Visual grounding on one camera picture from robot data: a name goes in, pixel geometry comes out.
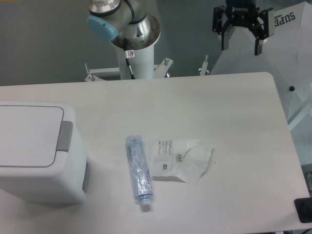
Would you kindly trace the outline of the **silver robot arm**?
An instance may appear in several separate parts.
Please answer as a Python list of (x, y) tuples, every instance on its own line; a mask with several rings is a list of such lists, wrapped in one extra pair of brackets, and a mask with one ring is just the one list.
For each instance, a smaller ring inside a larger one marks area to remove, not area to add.
[[(144, 0), (91, 0), (88, 27), (102, 40), (127, 50), (145, 49), (160, 37), (158, 20), (146, 11)], [(260, 10), (256, 0), (227, 0), (214, 8), (212, 31), (221, 40), (221, 49), (229, 47), (227, 34), (234, 27), (247, 28), (254, 36), (254, 54), (274, 34), (274, 9)]]

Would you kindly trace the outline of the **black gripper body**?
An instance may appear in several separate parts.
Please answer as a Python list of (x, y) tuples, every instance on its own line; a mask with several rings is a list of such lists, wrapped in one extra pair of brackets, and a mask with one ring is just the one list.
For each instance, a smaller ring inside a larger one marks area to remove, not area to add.
[(227, 27), (259, 26), (257, 0), (226, 0), (225, 16)]

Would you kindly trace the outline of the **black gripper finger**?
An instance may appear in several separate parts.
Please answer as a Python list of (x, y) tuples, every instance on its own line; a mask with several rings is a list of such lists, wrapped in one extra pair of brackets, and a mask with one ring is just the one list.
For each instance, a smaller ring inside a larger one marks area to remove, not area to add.
[(226, 6), (220, 5), (214, 8), (212, 30), (218, 34), (222, 50), (229, 48), (229, 39), (226, 35), (233, 28), (233, 20), (234, 16), (230, 15)]
[(262, 46), (274, 34), (274, 9), (260, 10), (259, 7), (252, 11), (251, 26), (249, 28), (255, 37), (254, 55), (262, 53)]

